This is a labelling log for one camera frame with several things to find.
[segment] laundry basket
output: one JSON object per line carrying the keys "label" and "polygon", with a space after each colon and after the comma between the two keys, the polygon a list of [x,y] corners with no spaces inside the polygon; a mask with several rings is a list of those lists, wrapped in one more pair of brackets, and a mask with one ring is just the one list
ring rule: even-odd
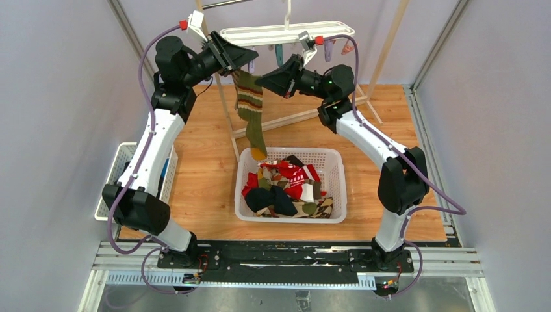
{"label": "laundry basket", "polygon": [[333,210],[328,219],[317,218],[260,218],[249,209],[241,191],[247,183],[250,172],[258,172],[259,163],[251,156],[250,148],[241,153],[237,168],[237,182],[235,184],[235,214],[243,221],[281,222],[281,223],[321,223],[335,224],[346,218],[346,183],[344,181],[344,167],[340,154],[334,149],[325,148],[268,148],[266,161],[283,159],[295,155],[305,164],[312,164],[320,179],[322,190],[327,196],[333,197]]}

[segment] red connector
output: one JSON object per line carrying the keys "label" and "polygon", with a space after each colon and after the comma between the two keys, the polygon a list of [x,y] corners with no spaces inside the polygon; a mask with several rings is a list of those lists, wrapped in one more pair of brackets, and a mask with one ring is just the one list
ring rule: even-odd
{"label": "red connector", "polygon": [[188,29],[188,21],[184,19],[183,21],[180,21],[180,28],[182,28],[183,31]]}
{"label": "red connector", "polygon": [[322,46],[324,44],[324,37],[317,36],[316,38],[314,38],[314,42],[316,43],[316,46]]}

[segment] purple clothespin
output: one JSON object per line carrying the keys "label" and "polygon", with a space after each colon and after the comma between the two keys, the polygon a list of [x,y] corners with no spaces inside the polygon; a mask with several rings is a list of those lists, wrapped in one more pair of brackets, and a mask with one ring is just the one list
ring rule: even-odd
{"label": "purple clothespin", "polygon": [[326,62],[331,62],[331,52],[333,52],[333,44],[336,40],[326,41],[324,43],[324,53],[326,56]]}
{"label": "purple clothespin", "polygon": [[249,69],[249,73],[254,73],[255,72],[255,60],[252,60],[249,62],[249,64],[247,64],[247,69]]}

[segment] clothespin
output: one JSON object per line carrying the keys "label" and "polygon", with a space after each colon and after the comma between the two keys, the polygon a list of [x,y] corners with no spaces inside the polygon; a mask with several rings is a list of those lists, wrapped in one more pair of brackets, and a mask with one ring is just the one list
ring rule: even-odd
{"label": "clothespin", "polygon": [[249,64],[247,64],[247,69],[249,70],[249,73],[254,73],[255,72],[255,60],[252,60],[249,62]]}
{"label": "clothespin", "polygon": [[344,47],[342,47],[342,51],[340,52],[341,55],[346,55],[350,51],[354,51],[354,45],[350,42],[350,40],[347,40],[344,44]]}
{"label": "clothespin", "polygon": [[275,45],[275,59],[279,67],[283,66],[283,46],[281,44]]}
{"label": "clothespin", "polygon": [[331,53],[333,52],[333,44],[336,40],[326,41],[324,43],[324,53],[326,56],[326,62],[331,62]]}

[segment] argyle sock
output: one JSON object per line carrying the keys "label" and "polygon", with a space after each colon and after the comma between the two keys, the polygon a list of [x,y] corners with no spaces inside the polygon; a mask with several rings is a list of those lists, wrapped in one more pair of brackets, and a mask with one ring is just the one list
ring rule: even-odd
{"label": "argyle sock", "polygon": [[263,160],[268,152],[262,136],[262,87],[255,84],[259,76],[242,70],[234,71],[231,76],[237,92],[237,114],[248,122],[245,136],[251,144],[251,155],[257,161]]}

